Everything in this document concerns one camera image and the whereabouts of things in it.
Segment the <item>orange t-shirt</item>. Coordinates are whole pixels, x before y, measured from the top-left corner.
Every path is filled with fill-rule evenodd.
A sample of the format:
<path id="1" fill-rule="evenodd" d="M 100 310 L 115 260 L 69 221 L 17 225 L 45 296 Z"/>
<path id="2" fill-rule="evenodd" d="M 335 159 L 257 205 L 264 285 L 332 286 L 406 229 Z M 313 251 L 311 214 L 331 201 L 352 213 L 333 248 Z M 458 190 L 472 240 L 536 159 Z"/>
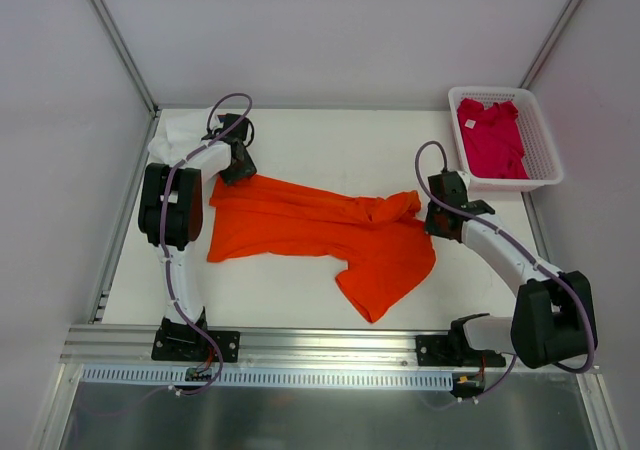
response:
<path id="1" fill-rule="evenodd" d="M 208 262 L 260 254 L 336 258 L 346 264 L 336 285 L 369 323 L 436 266 L 415 191 L 350 197 L 254 176 L 234 185 L 216 182 L 209 205 L 215 217 Z"/>

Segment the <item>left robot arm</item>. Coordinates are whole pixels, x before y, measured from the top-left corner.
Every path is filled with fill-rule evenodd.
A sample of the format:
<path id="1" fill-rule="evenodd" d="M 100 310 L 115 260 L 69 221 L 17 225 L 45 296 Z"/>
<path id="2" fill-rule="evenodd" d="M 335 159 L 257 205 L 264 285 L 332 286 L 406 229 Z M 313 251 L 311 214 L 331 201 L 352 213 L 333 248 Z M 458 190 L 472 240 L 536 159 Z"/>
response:
<path id="1" fill-rule="evenodd" d="M 208 351 L 205 304 L 193 253 L 204 223 L 203 186 L 219 179 L 223 188 L 249 181 L 257 168 L 248 153 L 254 125 L 241 114 L 216 115 L 204 131 L 182 121 L 169 124 L 148 146 L 138 228 L 159 258 L 167 292 L 163 323 L 180 329 L 174 348 L 188 360 Z"/>

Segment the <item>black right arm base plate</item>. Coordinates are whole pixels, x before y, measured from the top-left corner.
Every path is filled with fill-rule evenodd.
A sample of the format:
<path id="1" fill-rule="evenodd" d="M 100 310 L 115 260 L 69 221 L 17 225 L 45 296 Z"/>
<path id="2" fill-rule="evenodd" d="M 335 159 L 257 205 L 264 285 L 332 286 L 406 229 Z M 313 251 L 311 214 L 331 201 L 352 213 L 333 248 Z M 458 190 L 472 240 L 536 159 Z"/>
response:
<path id="1" fill-rule="evenodd" d="M 456 335 L 417 335 L 415 345 L 417 363 L 421 367 L 506 366 L 506 359 L 499 353 L 472 349 L 464 338 Z"/>

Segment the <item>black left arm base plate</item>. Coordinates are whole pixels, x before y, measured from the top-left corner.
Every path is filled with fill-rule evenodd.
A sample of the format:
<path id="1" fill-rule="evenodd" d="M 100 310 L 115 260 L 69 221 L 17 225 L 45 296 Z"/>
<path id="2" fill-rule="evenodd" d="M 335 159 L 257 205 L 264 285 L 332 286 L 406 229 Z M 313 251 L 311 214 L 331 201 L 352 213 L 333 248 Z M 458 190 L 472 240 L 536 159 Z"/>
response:
<path id="1" fill-rule="evenodd" d="M 163 362 L 204 363 L 212 356 L 218 362 L 218 354 L 211 340 L 217 345 L 224 363 L 236 363 L 240 344 L 240 333 L 237 331 L 208 330 L 209 338 L 188 325 L 180 325 L 168 321 L 155 333 L 151 351 L 151 359 Z"/>

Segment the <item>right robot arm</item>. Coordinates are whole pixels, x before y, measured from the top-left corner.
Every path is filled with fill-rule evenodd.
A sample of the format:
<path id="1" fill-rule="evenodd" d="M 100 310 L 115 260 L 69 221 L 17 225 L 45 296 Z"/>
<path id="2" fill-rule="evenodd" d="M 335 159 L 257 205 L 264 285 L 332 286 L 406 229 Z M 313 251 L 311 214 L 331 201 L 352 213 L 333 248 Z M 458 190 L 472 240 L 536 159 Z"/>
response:
<path id="1" fill-rule="evenodd" d="M 515 296 L 509 318 L 481 313 L 454 320 L 449 357 L 466 366 L 491 350 L 513 354 L 531 369 L 553 365 L 575 374 L 590 370 L 598 340 L 586 276 L 564 272 L 529 251 L 493 207 L 469 199 L 459 172 L 442 171 L 420 184 L 430 199 L 426 233 L 475 252 Z"/>

